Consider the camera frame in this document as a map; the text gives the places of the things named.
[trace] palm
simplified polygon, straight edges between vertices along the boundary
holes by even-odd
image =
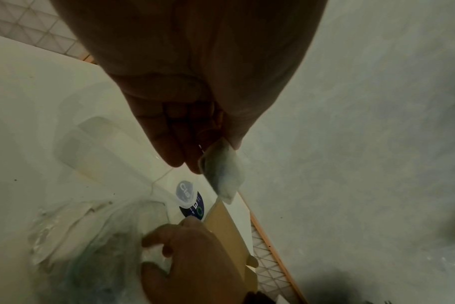
[[[326,2],[52,1],[160,156],[196,173],[203,150],[220,136],[238,148],[275,101]]]

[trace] tea bag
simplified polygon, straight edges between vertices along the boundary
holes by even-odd
[[[232,203],[244,182],[244,169],[231,144],[220,138],[204,152],[198,165],[218,198]]]

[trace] hand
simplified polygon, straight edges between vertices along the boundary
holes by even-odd
[[[199,173],[237,149],[313,39],[327,0],[51,0],[119,85],[154,148]]]
[[[195,217],[179,225],[167,224],[142,240],[144,247],[162,244],[172,257],[169,274],[144,263],[141,282],[152,304],[241,304],[247,294],[244,282],[219,240]]]

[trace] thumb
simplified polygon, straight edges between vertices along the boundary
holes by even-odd
[[[169,296],[167,290],[167,274],[152,262],[141,265],[141,285],[148,300],[153,303],[166,303]]]
[[[258,118],[259,116],[238,117],[224,112],[221,123],[222,135],[237,150],[241,146],[244,136]]]

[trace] green circle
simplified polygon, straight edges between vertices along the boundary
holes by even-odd
[[[202,209],[201,207],[198,206],[198,207],[196,208],[196,212],[197,212],[197,215],[198,215],[198,216],[203,217],[204,211],[203,211],[203,209]]]

